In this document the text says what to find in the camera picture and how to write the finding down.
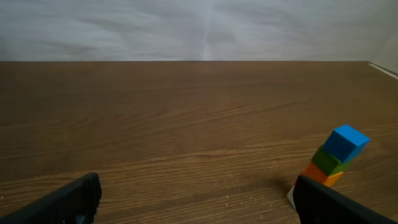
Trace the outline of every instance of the wooden table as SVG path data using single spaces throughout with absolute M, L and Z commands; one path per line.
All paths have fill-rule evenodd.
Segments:
M 398 220 L 398 81 L 366 62 L 0 63 L 0 215 L 97 172 L 98 223 L 299 223 L 342 124 L 371 142 L 333 188 Z

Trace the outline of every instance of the green cube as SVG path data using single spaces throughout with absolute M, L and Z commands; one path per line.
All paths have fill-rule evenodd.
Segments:
M 327 153 L 323 149 L 323 146 L 320 146 L 315 155 L 313 155 L 312 162 L 317 165 L 324 174 L 330 176 L 341 171 L 345 171 L 351 164 L 352 160 L 342 163 L 332 154 Z

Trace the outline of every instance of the blue block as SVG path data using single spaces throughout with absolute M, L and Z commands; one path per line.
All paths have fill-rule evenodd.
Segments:
M 323 148 L 344 163 L 354 159 L 369 141 L 368 137 L 345 124 L 333 130 Z

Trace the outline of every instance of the stack of blocks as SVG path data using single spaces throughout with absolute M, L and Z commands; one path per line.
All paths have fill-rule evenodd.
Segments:
M 369 138 L 353 129 L 349 125 L 343 125 L 333 130 L 324 145 L 312 157 L 310 165 L 302 172 L 302 175 L 331 187 L 352 163 L 363 147 L 369 142 Z M 294 186 L 287 197 L 294 206 Z

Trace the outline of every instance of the orange block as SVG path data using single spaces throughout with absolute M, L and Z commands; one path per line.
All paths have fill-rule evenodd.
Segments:
M 319 183 L 323 183 L 326 186 L 331 187 L 341 177 L 341 175 L 343 175 L 343 172 L 339 172 L 328 177 L 322 172 L 322 170 L 317 167 L 317 165 L 311 162 L 310 165 L 308 165 L 308 167 L 305 169 L 305 171 L 302 172 L 302 175 L 309 176 Z

